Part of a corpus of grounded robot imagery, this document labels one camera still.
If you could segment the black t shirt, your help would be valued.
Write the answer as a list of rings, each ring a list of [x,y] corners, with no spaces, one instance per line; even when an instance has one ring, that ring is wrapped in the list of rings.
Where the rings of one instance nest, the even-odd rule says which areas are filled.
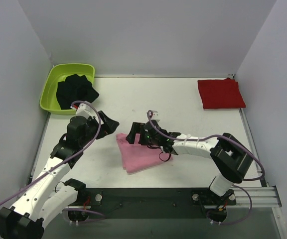
[[[70,75],[65,81],[57,83],[56,98],[62,110],[70,109],[74,101],[92,103],[99,95],[85,75]]]

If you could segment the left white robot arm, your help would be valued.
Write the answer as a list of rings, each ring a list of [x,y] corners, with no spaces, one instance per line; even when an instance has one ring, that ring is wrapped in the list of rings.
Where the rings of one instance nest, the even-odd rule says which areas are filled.
[[[48,224],[67,206],[84,203],[86,185],[75,179],[68,180],[54,196],[51,193],[83,155],[85,147],[114,133],[118,126],[119,122],[102,111],[97,117],[88,111],[72,117],[36,180],[10,208],[0,209],[0,236],[3,239],[40,239]]]

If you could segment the pink t shirt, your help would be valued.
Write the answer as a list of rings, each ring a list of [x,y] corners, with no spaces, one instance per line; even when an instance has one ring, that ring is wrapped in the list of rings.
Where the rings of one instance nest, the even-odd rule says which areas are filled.
[[[116,141],[121,153],[123,169],[128,174],[134,174],[166,162],[171,162],[173,157],[163,153],[160,149],[150,149],[139,144],[140,135],[136,134],[135,143],[126,141],[126,134],[118,133]]]

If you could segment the red t shirt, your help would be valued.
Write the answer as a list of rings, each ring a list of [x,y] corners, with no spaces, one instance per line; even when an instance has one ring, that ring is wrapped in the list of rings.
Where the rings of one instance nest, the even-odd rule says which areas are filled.
[[[234,79],[198,80],[198,91],[205,110],[245,108],[246,104]]]

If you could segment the aluminium extrusion rail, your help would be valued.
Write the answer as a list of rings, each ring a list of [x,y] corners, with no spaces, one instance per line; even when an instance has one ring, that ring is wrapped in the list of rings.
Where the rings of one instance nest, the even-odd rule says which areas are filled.
[[[234,187],[236,205],[253,208],[281,208],[282,202],[276,185],[269,184],[266,179],[260,181],[261,187]]]

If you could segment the green plastic basin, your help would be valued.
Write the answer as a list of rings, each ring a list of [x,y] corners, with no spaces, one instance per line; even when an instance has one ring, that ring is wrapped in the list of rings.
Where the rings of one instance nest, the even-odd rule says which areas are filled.
[[[84,63],[55,65],[46,78],[39,100],[39,105],[43,110],[56,115],[73,115],[75,113],[73,109],[62,110],[56,97],[58,83],[64,82],[66,77],[74,74],[85,75],[88,81],[94,83],[95,68],[92,65]]]

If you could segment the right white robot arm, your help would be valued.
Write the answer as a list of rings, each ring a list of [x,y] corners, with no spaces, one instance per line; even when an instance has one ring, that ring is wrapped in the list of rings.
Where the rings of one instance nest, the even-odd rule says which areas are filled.
[[[253,158],[231,134],[224,133],[210,139],[193,137],[179,132],[162,129],[157,121],[152,123],[134,122],[126,141],[135,143],[139,135],[140,145],[160,148],[171,155],[194,155],[213,160],[219,174],[209,189],[217,196],[223,196],[234,184],[240,184],[253,162]]]

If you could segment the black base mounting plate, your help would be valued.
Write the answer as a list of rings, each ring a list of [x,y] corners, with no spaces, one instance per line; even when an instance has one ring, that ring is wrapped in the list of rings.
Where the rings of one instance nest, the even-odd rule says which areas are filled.
[[[219,197],[208,188],[86,188],[72,207],[90,213],[69,213],[73,219],[103,214],[108,219],[202,219],[211,209],[236,205],[234,191]]]

